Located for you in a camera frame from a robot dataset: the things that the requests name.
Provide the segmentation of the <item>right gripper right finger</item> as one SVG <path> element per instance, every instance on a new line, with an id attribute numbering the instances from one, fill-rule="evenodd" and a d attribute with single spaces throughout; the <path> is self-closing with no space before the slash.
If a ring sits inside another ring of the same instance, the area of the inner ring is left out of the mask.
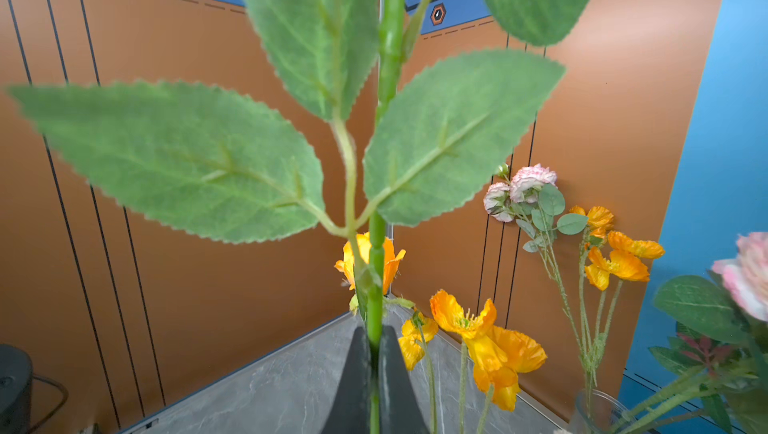
<path id="1" fill-rule="evenodd" d="M 428 434 L 393 327 L 385 325 L 378 353 L 381 434 Z"/>

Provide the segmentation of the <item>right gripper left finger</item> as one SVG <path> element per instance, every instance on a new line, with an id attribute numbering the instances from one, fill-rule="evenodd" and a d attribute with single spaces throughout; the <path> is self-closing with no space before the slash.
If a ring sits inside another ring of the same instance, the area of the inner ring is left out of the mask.
<path id="1" fill-rule="evenodd" d="M 334 401 L 321 434 L 370 432 L 372 355 L 367 333 L 357 327 L 347 352 Z"/>

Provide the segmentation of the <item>yellow flower stem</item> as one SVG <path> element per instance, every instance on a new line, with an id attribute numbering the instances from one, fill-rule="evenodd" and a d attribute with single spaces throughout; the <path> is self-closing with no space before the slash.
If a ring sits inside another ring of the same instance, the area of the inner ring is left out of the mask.
<path id="1" fill-rule="evenodd" d="M 463 309 L 456 297 L 444 290 L 430 298 L 430 316 L 404 298 L 387 298 L 387 303 L 410 311 L 401 327 L 399 349 L 405 368 L 414 370 L 426 364 L 429 394 L 428 431 L 438 431 L 437 372 L 429 346 L 441 332 L 455 334 L 460 340 L 459 363 L 459 431 L 466 427 L 467 386 L 472 381 L 484 395 L 484 403 L 476 431 L 483 433 L 491 406 L 513 412 L 522 392 L 520 376 L 541 368 L 547 354 L 533 338 L 496 325 L 497 309 L 487 300 L 477 313 Z"/>

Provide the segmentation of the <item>clear glass vase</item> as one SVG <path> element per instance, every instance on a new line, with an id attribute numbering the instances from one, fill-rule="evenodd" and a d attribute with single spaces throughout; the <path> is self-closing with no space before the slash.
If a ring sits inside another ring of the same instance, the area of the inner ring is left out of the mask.
<path id="1" fill-rule="evenodd" d="M 573 434 L 620 433 L 634 421 L 629 409 L 611 395 L 597 389 L 582 390 L 575 398 L 568 431 Z"/>

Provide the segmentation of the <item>pale pink rose stem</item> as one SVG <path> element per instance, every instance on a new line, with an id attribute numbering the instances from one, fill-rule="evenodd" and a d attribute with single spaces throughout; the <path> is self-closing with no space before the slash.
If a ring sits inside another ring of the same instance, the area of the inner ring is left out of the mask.
<path id="1" fill-rule="evenodd" d="M 698 400 L 696 417 L 731 433 L 767 430 L 767 235 L 740 237 L 737 254 L 716 261 L 707 277 L 681 276 L 663 284 L 657 309 L 677 323 L 668 347 L 651 353 L 675 374 L 668 386 L 624 412 L 613 433 L 649 433 L 687 420 L 674 409 Z"/>

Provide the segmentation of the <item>cream rose stem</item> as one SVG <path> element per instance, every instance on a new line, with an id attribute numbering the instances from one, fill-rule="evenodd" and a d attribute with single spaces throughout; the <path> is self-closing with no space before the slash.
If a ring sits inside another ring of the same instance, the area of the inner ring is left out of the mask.
<path id="1" fill-rule="evenodd" d="M 345 180 L 327 212 L 313 146 L 247 95 L 183 81 L 12 85 L 19 114 L 91 185 L 172 229 L 226 244 L 316 227 L 343 239 L 372 355 L 370 432 L 380 433 L 378 353 L 397 254 L 390 226 L 415 227 L 470 201 L 519 144 L 566 69 L 541 55 L 590 0 L 483 0 L 520 50 L 402 70 L 432 0 L 242 0 L 286 92 L 331 130 Z"/>

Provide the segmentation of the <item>orange poppy stem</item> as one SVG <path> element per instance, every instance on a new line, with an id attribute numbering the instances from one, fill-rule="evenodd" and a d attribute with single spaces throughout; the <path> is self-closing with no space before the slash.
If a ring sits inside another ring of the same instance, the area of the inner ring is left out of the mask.
<path id="1" fill-rule="evenodd" d="M 615 216 L 605 207 L 574 206 L 569 212 L 586 218 L 578 257 L 578 333 L 585 390 L 591 392 L 598 385 L 598 369 L 623 285 L 647 283 L 648 263 L 663 257 L 665 250 L 657 242 L 634 240 L 615 230 Z"/>

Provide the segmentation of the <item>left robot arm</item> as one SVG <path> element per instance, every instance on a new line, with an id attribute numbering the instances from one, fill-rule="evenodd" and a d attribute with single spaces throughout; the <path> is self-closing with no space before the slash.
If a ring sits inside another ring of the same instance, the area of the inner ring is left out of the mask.
<path id="1" fill-rule="evenodd" d="M 35 424 L 31 423 L 34 381 L 54 387 L 61 394 L 58 404 Z M 8 344 L 1 345 L 1 432 L 35 433 L 67 403 L 69 391 L 60 382 L 35 374 L 29 355 Z"/>

